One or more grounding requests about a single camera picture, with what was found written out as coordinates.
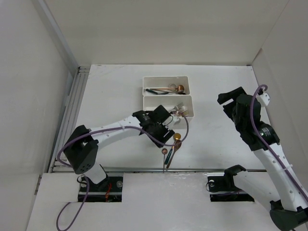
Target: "spoon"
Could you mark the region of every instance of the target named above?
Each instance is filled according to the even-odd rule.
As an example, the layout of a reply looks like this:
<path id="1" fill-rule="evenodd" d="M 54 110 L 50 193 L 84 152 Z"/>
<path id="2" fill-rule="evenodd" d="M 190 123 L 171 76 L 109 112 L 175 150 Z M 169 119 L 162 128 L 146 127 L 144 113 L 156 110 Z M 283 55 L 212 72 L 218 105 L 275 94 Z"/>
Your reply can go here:
<path id="1" fill-rule="evenodd" d="M 177 93 L 183 93 L 185 88 L 183 85 L 178 85 L 176 88 L 151 88 L 151 90 L 174 90 Z"/>
<path id="2" fill-rule="evenodd" d="M 173 157 L 174 157 L 174 154 L 175 154 L 175 152 L 178 150 L 178 149 L 180 149 L 180 147 L 182 146 L 182 141 L 180 141 L 180 140 L 176 140 L 175 141 L 175 144 L 174 144 L 174 152 L 173 152 L 173 155 L 172 155 L 172 157 L 171 157 L 171 159 L 170 159 L 170 161 L 169 161 L 169 163 L 168 163 L 168 165 L 167 165 L 167 169 L 170 167 L 170 164 L 171 164 L 171 161 L 172 161 L 172 159 L 173 159 Z"/>

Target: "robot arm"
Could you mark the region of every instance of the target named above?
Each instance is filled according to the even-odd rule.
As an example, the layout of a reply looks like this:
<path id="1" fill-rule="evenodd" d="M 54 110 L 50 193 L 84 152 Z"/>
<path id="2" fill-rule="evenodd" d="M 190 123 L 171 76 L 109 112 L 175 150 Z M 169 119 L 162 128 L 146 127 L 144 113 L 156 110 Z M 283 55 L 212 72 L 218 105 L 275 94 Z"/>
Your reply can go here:
<path id="1" fill-rule="evenodd" d="M 64 150 L 64 154 L 76 174 L 84 174 L 98 188 L 102 188 L 108 182 L 108 175 L 95 161 L 98 150 L 124 138 L 142 135 L 141 130 L 159 141 L 158 143 L 152 140 L 161 148 L 173 136 L 174 131 L 171 129 L 179 121 L 176 114 L 168 112 L 160 105 L 154 111 L 138 111 L 107 126 L 87 129 L 82 125 L 74 130 L 67 143 L 87 133 L 94 134 L 74 142 Z"/>
<path id="2" fill-rule="evenodd" d="M 260 110 L 268 105 L 269 95 L 262 90 L 253 103 L 252 96 L 247 95 L 243 88 L 220 94 L 218 103 L 224 105 L 224 112 L 234 122 L 236 130 L 243 141 L 264 165 L 275 188 L 268 188 L 247 172 L 242 166 L 233 166 L 225 170 L 224 177 L 215 183 L 215 191 L 236 191 L 242 189 L 259 201 L 270 213 L 275 225 L 282 231 L 289 231 L 308 221 L 307 191 L 303 188 L 292 166 L 287 161 L 275 130 L 262 122 Z M 265 145 L 255 133 L 253 118 L 258 133 L 267 143 Z"/>

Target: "white plastic container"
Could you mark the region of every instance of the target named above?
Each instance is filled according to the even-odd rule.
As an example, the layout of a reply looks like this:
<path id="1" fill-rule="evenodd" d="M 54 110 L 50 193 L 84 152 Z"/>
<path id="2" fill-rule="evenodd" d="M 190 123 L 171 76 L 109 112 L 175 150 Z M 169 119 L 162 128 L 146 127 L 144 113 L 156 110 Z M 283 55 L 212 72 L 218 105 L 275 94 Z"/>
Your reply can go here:
<path id="1" fill-rule="evenodd" d="M 174 77 L 143 77 L 143 95 L 144 96 L 157 96 L 147 92 L 147 88 L 168 88 L 170 84 L 183 85 L 184 93 L 190 94 L 189 82 L 187 76 L 174 76 Z"/>
<path id="2" fill-rule="evenodd" d="M 168 111 L 177 106 L 180 103 L 184 104 L 184 109 L 188 110 L 186 118 L 188 122 L 194 117 L 193 103 L 190 95 L 155 95 L 143 97 L 143 110 L 152 111 L 157 106 L 163 105 Z M 180 123 L 174 126 L 174 129 L 186 129 L 186 122 L 184 118 L 181 118 Z"/>

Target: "white plastic bin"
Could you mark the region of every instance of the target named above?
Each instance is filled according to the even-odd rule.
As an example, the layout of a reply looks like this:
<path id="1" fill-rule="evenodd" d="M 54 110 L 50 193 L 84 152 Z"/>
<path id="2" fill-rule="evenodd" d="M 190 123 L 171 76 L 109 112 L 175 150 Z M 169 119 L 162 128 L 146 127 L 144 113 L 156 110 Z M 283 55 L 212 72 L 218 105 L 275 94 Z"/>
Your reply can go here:
<path id="1" fill-rule="evenodd" d="M 147 92 L 147 88 L 168 88 L 170 84 L 183 85 L 184 93 L 190 94 L 189 82 L 187 76 L 174 76 L 174 77 L 143 77 L 143 95 L 144 96 L 157 96 Z"/>

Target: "orange wire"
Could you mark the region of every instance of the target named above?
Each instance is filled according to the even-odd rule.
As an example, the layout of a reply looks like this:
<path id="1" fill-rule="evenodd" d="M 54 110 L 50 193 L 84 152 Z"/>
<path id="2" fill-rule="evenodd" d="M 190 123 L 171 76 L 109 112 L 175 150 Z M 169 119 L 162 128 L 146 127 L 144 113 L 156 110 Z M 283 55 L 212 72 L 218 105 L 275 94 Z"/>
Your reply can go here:
<path id="1" fill-rule="evenodd" d="M 108 185 L 108 191 L 107 191 L 106 194 L 105 194 L 106 202 L 108 202 L 108 197 L 109 197 L 109 193 L 110 193 L 111 187 L 112 187 L 112 185 L 111 185 L 111 183 L 110 183 L 110 184 Z"/>

